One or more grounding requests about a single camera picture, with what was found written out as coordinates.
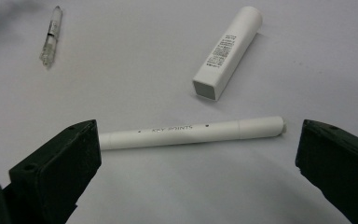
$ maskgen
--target white surface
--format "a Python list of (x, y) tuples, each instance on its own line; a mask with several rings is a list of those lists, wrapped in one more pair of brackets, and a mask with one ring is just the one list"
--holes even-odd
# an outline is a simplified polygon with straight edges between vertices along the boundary
[[(55, 63), (38, 59), (63, 9)], [(191, 80), (244, 6), (263, 25), (218, 102)], [(0, 0), (0, 184), (62, 129), (281, 115), (250, 141), (103, 153), (68, 223), (348, 223), (295, 167), (303, 119), (358, 136), (358, 1)]]
[(100, 133), (101, 150), (132, 147), (158, 147), (190, 143), (227, 141), (277, 136), (284, 130), (281, 117), (174, 125)]
[[(257, 8), (243, 7), (239, 10), (193, 78), (198, 95), (212, 100), (219, 99), (262, 22), (263, 17)], [(202, 90), (197, 90), (196, 83), (212, 87), (213, 92), (200, 94)]]

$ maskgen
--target cylindrical object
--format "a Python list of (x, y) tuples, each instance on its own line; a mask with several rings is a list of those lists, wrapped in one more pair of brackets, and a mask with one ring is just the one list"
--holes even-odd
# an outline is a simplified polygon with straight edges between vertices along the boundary
[(263, 19), (254, 7), (243, 7), (193, 78), (197, 95), (217, 101), (252, 42)]
[(101, 150), (156, 147), (200, 142), (272, 137), (283, 133), (281, 117), (241, 119), (218, 123), (172, 126), (100, 134)]

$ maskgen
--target table surface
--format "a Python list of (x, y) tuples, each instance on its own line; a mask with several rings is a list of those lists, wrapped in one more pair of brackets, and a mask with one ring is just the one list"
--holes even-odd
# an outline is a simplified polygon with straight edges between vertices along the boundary
[[(39, 60), (63, 9), (55, 63)], [(217, 102), (192, 78), (241, 7), (263, 25)], [(358, 136), (358, 1), (0, 0), (0, 184), (64, 128), (282, 116), (275, 138), (102, 153), (68, 223), (349, 223), (295, 166), (304, 119)]]

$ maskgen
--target marker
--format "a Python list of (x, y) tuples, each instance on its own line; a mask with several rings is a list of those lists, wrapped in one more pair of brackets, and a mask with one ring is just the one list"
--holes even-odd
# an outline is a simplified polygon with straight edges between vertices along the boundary
[(42, 53), (39, 57), (46, 68), (51, 67), (51, 64), (54, 61), (55, 49), (60, 34), (61, 18), (62, 10), (60, 7), (55, 7), (48, 28), (48, 36), (46, 37), (45, 45), (43, 46)]
[(283, 118), (269, 117), (102, 133), (99, 139), (101, 150), (110, 150), (273, 137), (285, 130)]

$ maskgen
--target white pen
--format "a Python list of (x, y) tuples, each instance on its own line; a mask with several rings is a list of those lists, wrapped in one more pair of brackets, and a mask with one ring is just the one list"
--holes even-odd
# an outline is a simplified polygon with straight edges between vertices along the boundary
[(268, 117), (102, 133), (99, 139), (101, 150), (109, 150), (273, 137), (284, 133), (285, 130), (283, 118)]
[(54, 54), (60, 34), (62, 10), (60, 7), (55, 7), (53, 15), (51, 16), (50, 26), (48, 28), (48, 36), (46, 37), (45, 45), (43, 46), (42, 53), (40, 54), (40, 60), (46, 68), (51, 67), (54, 61)]

